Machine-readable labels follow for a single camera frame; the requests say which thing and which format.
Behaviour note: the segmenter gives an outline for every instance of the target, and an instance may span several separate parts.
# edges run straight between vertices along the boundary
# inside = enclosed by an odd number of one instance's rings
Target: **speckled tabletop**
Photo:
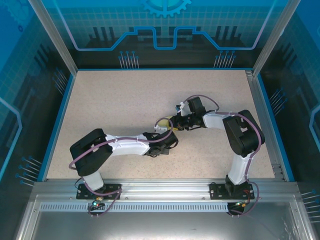
[[[258,121],[244,70],[79,71],[47,174],[48,179],[75,179],[68,168],[69,148],[96,128],[105,134],[135,136],[153,132],[157,119],[176,114],[187,97],[203,94],[215,99],[224,112],[248,109]],[[207,110],[215,109],[202,100]],[[220,129],[176,132],[179,144],[169,155],[156,158],[121,155],[100,168],[103,178],[202,179],[224,178],[233,151]],[[252,178],[274,178],[266,145],[250,167]]]

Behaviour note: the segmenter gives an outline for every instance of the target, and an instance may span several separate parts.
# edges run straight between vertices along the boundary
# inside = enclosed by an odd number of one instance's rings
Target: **robotic arm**
[[[178,114],[170,118],[173,128],[178,131],[191,131],[197,128],[225,130],[234,152],[231,170],[225,178],[225,189],[230,197],[241,194],[248,187],[246,174],[248,173],[248,164],[250,164],[249,160],[252,160],[251,154],[259,146],[259,139],[254,128],[260,135],[261,145],[265,142],[264,134],[248,110],[232,115],[228,112],[206,111],[199,97],[189,99],[187,102],[191,113],[183,115],[184,103],[181,102],[180,105],[177,105]],[[254,128],[241,116],[249,120]]]
[[[238,115],[247,118],[254,128],[240,116],[221,113],[215,110],[206,111],[199,97],[189,99],[188,106],[191,113],[183,115],[184,103],[176,106],[178,114],[172,116],[165,125],[160,123],[155,126],[155,132],[144,132],[137,136],[119,137],[105,134],[101,128],[95,129],[88,135],[73,144],[70,148],[78,175],[84,179],[93,191],[103,191],[103,179],[99,173],[102,164],[112,156],[136,154],[157,157],[160,154],[169,154],[169,150],[176,147],[178,139],[170,129],[178,131],[191,131],[197,128],[218,128],[226,131],[229,144],[234,152],[233,163],[230,172],[226,176],[225,189],[233,198],[242,193],[248,185],[246,172],[252,152],[259,146],[258,131],[261,144],[265,137],[248,110],[243,110]],[[100,147],[87,152],[97,145]]]
[[[97,128],[73,144],[70,152],[73,159],[76,159],[92,147],[107,142],[110,143],[102,145],[75,162],[78,175],[93,191],[104,186],[99,168],[109,157],[136,154],[155,158],[160,154],[168,155],[169,150],[175,148],[179,141],[173,131],[170,133],[170,130],[162,134],[144,132],[137,136],[122,137],[105,134],[101,128]]]

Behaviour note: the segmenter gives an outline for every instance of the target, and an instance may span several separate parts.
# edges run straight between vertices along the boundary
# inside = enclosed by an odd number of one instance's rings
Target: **blue printed backdrop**
[[[44,1],[79,68],[124,69],[250,68],[286,3]]]
[[[320,2],[302,0],[261,71],[298,182],[320,191]]]
[[[0,0],[0,31],[0,235],[14,239],[70,72],[27,0]]]

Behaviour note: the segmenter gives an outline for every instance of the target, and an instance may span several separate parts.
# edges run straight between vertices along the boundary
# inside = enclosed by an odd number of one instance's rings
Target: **gear graphic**
[[[23,24],[30,14],[28,0],[2,0],[0,6],[7,7],[11,17],[13,17],[19,25]]]
[[[150,14],[166,18],[168,15],[173,17],[174,14],[180,14],[180,10],[186,10],[186,5],[191,4],[191,0],[141,0],[141,3]]]

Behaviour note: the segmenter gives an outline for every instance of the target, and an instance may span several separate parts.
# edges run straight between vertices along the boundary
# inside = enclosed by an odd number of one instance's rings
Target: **cable clip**
[[[175,110],[180,113],[182,112],[182,109],[185,107],[185,104],[183,102],[180,102],[179,105],[175,106]]]

